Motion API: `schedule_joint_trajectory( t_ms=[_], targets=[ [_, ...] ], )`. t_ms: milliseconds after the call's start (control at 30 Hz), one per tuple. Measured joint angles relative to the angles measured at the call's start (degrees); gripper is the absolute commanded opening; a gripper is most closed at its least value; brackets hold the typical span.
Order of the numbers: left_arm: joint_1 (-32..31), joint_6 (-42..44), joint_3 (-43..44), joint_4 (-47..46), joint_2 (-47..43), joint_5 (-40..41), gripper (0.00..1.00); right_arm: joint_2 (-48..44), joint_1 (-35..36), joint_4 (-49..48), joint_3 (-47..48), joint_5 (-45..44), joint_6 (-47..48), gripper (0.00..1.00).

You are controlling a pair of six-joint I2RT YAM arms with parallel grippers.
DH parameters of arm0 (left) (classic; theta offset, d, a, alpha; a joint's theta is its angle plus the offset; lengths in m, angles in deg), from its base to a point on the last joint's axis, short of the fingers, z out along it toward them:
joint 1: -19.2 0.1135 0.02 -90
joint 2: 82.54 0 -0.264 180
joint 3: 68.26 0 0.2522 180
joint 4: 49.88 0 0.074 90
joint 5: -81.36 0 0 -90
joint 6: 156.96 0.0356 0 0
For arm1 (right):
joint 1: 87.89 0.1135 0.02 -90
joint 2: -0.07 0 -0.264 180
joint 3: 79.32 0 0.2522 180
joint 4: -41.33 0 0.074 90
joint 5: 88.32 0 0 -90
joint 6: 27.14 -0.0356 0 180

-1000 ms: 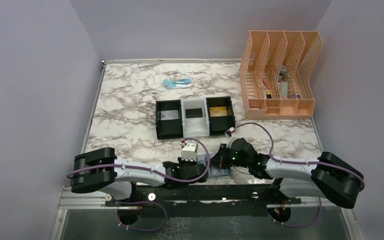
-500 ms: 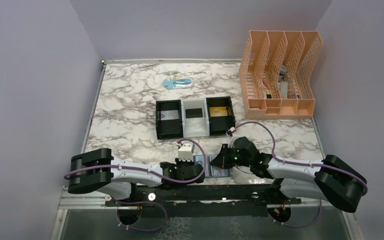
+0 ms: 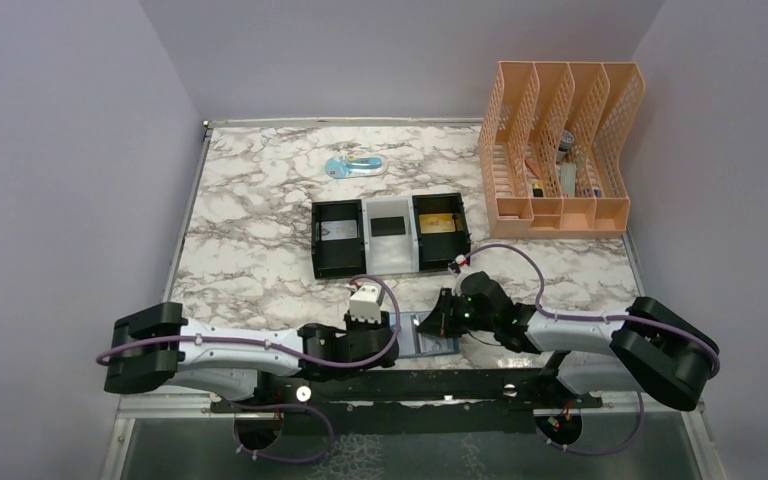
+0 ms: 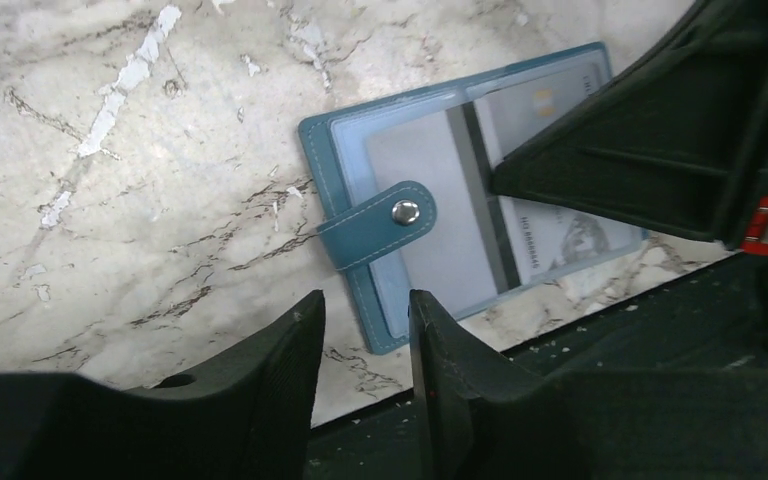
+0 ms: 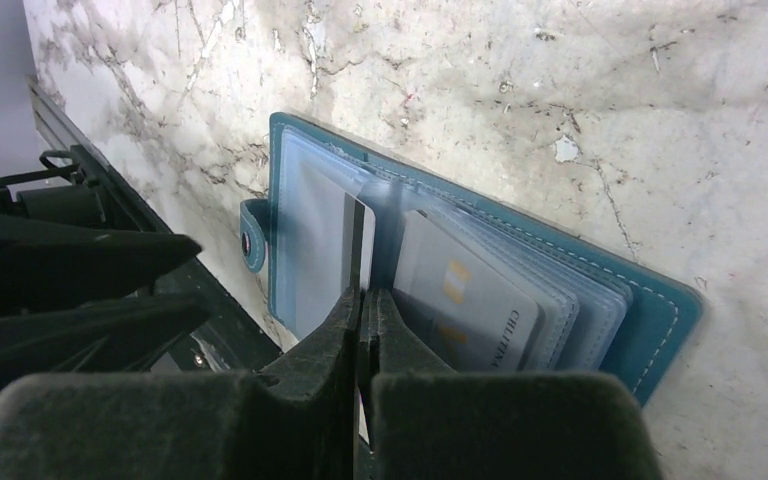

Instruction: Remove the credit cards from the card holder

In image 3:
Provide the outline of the blue leather card holder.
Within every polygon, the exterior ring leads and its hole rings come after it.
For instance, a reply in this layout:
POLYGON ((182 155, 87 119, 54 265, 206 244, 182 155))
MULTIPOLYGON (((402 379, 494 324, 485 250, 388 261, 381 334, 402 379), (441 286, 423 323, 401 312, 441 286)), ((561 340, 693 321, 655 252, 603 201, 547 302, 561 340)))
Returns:
POLYGON ((430 311, 409 311, 399 315, 400 332, 397 335, 398 359, 426 358, 455 355, 459 353, 459 343, 454 338, 441 338, 420 333, 419 325, 428 317, 430 311))

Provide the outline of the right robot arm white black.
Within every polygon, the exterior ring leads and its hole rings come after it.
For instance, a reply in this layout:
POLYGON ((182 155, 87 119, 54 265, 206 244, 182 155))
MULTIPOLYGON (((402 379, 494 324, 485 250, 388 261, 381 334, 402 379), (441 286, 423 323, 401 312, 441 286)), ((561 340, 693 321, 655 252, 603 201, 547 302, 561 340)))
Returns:
POLYGON ((582 353, 537 380, 539 398, 560 407, 590 391, 643 392, 680 411, 696 408, 719 371, 719 347, 706 334, 651 297, 625 310, 550 312, 512 300, 485 272, 462 273, 419 323, 418 332, 458 338, 485 331, 514 353, 582 353))

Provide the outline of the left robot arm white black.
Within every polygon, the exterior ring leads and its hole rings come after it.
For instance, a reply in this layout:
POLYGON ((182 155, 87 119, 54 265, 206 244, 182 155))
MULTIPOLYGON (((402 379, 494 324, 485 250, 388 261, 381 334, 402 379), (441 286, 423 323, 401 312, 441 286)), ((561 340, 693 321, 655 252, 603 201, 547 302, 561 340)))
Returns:
POLYGON ((163 302, 115 322, 111 346, 97 358, 106 369, 103 389, 132 395, 179 386, 258 411, 273 401, 268 375, 320 382, 395 365, 399 346, 388 313, 376 322, 344 320, 342 328, 223 328, 189 320, 181 304, 163 302))

